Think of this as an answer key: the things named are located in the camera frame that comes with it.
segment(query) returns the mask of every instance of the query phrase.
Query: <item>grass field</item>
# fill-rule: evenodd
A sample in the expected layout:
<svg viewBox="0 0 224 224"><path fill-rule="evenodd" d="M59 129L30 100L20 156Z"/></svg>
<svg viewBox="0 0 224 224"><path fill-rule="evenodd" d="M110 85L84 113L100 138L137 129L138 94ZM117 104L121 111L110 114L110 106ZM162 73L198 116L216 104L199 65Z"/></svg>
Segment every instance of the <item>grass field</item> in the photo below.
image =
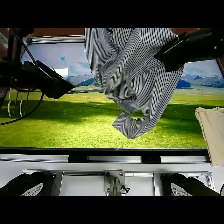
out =
<svg viewBox="0 0 224 224"><path fill-rule="evenodd" d="M137 139L127 139L112 127L122 109L103 94L66 94L59 100L45 97L37 111L25 120L0 126L0 146L205 148L195 109L224 107L222 91L223 94L177 90L156 127ZM31 94L27 111L37 104L39 97L40 93ZM5 104L0 110L0 122L7 120L10 119Z"/></svg>

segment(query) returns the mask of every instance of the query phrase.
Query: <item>metal bracket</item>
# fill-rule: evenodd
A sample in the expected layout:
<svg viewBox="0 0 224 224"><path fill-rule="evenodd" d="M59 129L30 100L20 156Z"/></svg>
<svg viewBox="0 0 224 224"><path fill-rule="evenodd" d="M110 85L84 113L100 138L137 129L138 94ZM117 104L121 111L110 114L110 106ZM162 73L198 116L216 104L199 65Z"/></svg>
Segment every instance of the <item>metal bracket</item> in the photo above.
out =
<svg viewBox="0 0 224 224"><path fill-rule="evenodd" d="M104 190L106 196L124 196L130 188L125 185L125 173L123 170L105 171Z"/></svg>

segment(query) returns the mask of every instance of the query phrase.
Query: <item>black and white striped fabric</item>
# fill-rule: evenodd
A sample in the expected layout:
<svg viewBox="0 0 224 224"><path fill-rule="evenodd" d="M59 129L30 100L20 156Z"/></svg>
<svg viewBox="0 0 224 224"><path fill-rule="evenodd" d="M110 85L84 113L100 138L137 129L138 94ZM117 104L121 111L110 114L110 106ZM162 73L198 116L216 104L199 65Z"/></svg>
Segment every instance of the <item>black and white striped fabric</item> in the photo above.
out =
<svg viewBox="0 0 224 224"><path fill-rule="evenodd" d="M97 83L125 110L113 126L128 138L150 131L183 72L165 72L154 55L176 35L168 28L88 28L85 49ZM127 113L141 110L145 118Z"/></svg>

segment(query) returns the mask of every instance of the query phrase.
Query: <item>striped cloth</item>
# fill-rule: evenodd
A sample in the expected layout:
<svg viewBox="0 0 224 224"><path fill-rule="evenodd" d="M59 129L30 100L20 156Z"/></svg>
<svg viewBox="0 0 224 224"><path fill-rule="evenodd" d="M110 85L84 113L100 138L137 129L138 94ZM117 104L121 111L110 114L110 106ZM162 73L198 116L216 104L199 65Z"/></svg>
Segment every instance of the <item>striped cloth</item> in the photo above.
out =
<svg viewBox="0 0 224 224"><path fill-rule="evenodd" d="M183 72L165 72L154 55L177 36L168 28L88 28L86 55L105 95L125 110L113 126L128 138L150 131ZM127 113L141 110L145 118Z"/></svg>

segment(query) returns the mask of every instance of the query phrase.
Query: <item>screen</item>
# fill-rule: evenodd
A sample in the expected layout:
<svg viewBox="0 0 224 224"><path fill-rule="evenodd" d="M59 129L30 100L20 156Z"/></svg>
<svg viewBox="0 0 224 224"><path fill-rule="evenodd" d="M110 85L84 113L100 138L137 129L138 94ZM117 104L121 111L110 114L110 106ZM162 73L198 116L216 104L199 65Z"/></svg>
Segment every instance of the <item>screen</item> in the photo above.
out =
<svg viewBox="0 0 224 224"><path fill-rule="evenodd" d="M123 110L95 85L84 43L32 44L35 59L58 72L74 89L58 100L44 97L40 107L19 122L0 127L0 146L38 148L206 148L195 117L198 107L224 107L224 79L216 60L185 64L170 103L155 128L127 139L113 126ZM22 61L31 61L25 53ZM13 90L6 96L0 121L34 107L40 92ZM144 117L141 112L132 117Z"/></svg>

